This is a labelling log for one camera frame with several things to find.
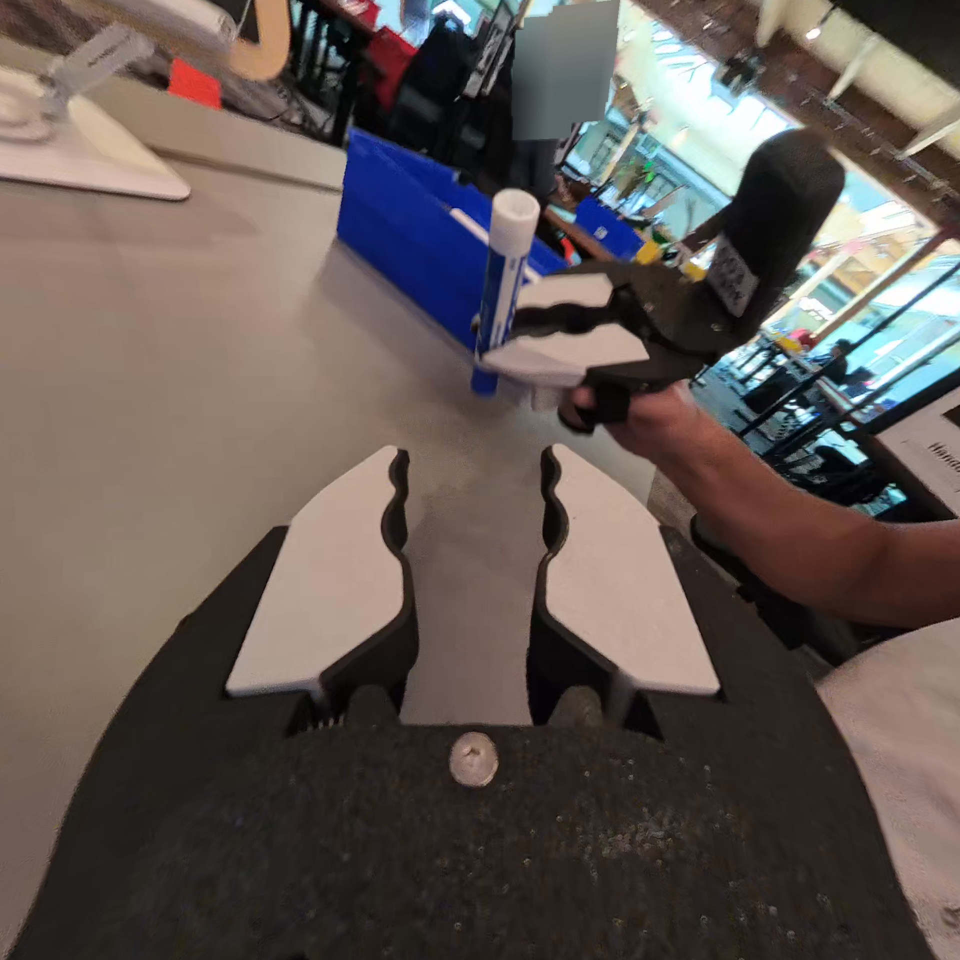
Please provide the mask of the person's right forearm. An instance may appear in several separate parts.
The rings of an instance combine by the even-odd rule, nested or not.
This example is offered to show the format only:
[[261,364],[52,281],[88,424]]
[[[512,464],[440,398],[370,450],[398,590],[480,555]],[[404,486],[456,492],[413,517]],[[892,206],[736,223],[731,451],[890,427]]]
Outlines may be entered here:
[[765,585],[836,618],[918,629],[959,617],[957,520],[888,523],[790,485],[706,414],[661,469]]

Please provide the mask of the blue and white tube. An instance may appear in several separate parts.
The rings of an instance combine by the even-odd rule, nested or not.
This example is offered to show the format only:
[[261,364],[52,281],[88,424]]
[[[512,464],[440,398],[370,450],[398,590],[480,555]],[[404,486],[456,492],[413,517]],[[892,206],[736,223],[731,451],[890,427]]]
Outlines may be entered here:
[[486,369],[488,354],[504,346],[511,331],[541,207],[530,193],[506,188],[493,197],[486,270],[479,304],[470,389],[481,398],[498,389],[498,374]]

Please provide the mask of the orange traffic cone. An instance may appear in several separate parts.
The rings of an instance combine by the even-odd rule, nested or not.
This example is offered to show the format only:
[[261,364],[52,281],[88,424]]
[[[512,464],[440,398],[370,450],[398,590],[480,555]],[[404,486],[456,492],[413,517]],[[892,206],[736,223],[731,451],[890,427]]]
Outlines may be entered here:
[[222,109],[221,82],[180,57],[171,61],[167,93],[212,111]]

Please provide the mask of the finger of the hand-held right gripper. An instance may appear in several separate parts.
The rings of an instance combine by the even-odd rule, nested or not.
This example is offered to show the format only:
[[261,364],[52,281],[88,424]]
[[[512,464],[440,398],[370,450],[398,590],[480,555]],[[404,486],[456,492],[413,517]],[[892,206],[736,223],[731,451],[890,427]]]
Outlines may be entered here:
[[604,272],[548,275],[520,291],[511,337],[583,336],[601,327],[620,328],[623,321],[612,306],[614,295],[615,286]]
[[479,370],[524,386],[531,409],[552,411],[585,383],[594,368],[647,361],[640,338],[624,327],[594,327],[585,333],[555,331],[513,335],[479,359]]

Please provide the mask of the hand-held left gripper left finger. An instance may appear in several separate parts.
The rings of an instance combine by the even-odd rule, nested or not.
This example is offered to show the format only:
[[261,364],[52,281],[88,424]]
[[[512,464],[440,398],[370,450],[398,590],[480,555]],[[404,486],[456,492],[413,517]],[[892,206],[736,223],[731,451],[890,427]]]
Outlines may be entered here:
[[396,710],[419,654],[408,531],[409,453],[383,446],[316,493],[286,528],[224,692],[300,693],[327,717],[354,692]]

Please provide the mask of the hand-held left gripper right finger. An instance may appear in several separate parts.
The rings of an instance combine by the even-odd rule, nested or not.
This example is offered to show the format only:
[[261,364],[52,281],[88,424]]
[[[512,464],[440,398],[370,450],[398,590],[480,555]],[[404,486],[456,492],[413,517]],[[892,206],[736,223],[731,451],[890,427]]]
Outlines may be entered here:
[[544,554],[529,639],[529,709],[547,722],[586,688],[612,724],[652,724],[647,697],[716,699],[720,679],[662,526],[624,486],[562,443],[540,457]]

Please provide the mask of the person's right hand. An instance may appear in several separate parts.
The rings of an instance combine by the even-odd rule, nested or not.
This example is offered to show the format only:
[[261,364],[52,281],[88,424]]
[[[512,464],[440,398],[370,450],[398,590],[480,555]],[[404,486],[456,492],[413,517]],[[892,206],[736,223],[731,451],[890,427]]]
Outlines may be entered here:
[[623,450],[649,461],[680,487],[704,479],[731,452],[741,452],[732,434],[698,406],[685,382],[633,394],[623,418],[602,428]]

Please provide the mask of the blue plastic bin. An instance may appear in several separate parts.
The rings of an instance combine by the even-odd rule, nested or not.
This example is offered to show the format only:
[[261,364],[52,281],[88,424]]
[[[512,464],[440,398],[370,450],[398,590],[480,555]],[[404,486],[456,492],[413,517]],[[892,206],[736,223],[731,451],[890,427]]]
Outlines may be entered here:
[[642,234],[630,222],[592,196],[578,204],[575,224],[619,260],[635,260],[644,245]]
[[449,211],[489,232],[493,200],[454,169],[359,128],[345,157],[339,238],[471,352],[488,248]]

